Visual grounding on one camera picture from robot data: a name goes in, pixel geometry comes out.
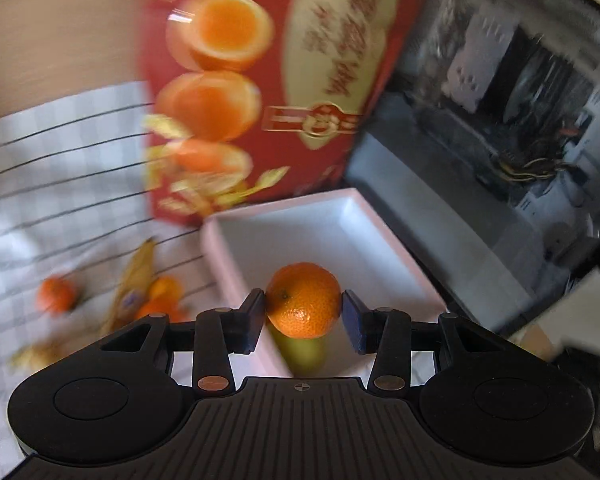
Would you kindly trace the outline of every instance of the pink box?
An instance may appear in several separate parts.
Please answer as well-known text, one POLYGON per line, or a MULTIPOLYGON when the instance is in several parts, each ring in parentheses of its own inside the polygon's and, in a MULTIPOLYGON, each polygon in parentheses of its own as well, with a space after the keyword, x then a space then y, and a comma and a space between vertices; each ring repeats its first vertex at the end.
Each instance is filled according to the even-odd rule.
MULTIPOLYGON (((420 267, 355 189, 217 213, 202 227, 202 250, 227 306, 234 308, 252 288, 265 289, 280 267, 313 262, 369 308, 397 308, 428 322, 446 311, 420 267)), ((354 352, 341 321, 326 344, 320 376, 368 379, 373 356, 354 352)), ((290 376, 266 329, 253 354, 231 361, 236 384, 246 376, 290 376)))

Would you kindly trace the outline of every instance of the white cloth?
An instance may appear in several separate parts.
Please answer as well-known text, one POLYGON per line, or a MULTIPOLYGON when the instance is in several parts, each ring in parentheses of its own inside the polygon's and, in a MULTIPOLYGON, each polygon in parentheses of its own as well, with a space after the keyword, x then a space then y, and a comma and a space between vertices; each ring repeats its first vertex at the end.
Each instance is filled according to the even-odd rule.
MULTIPOLYGON (((180 279, 192 317, 219 306, 198 232, 151 220, 144 195, 139 82, 85 92, 0 119, 0 478, 22 454, 6 420, 19 348, 50 332, 92 324, 112 300, 131 254, 158 240, 156 267, 180 279), (51 318, 36 310, 40 281, 72 272, 86 301, 51 318)), ((190 358, 172 376, 190 384, 190 358)))

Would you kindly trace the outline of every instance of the snack package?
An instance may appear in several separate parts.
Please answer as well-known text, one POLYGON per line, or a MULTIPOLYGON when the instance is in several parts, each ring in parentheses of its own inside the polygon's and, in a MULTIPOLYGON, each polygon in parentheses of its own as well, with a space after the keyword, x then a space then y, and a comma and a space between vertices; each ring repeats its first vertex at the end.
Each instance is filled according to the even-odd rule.
POLYGON ((336 183, 421 0, 150 0, 154 216, 196 224, 336 183))

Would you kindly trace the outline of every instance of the wooden surface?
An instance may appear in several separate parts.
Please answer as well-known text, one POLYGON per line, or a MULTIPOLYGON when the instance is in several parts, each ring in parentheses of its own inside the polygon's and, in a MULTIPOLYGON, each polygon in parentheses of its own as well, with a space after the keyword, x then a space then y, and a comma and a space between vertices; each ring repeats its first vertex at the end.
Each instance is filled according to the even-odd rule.
POLYGON ((59 97, 142 79, 145 0, 0 0, 0 117, 59 97))

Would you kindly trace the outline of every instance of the ribbed black surface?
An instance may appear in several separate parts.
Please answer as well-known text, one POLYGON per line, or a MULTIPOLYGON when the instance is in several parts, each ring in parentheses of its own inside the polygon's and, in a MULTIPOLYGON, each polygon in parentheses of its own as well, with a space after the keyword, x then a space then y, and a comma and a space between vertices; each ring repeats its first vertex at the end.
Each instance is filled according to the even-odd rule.
POLYGON ((440 446, 401 400, 354 379, 248 379, 237 394, 202 400, 168 443, 131 462, 75 468, 29 458, 27 480, 591 480, 573 460, 488 466, 440 446))

